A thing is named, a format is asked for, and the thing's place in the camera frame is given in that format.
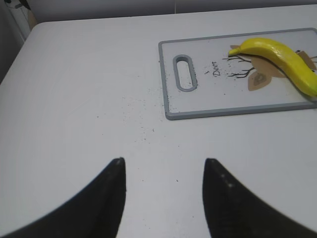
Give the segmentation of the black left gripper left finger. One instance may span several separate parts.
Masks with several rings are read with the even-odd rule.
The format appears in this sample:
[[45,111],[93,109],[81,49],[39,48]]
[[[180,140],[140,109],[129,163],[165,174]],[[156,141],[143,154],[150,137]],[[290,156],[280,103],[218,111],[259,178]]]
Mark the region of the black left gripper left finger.
[[86,187],[7,238],[114,238],[126,200],[124,158],[113,159]]

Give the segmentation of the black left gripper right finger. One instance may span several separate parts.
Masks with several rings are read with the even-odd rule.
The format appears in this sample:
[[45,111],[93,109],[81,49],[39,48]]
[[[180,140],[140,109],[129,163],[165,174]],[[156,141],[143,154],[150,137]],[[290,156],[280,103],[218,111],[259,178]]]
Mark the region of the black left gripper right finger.
[[315,238],[316,232],[258,198],[217,159],[205,160],[202,197],[213,238]]

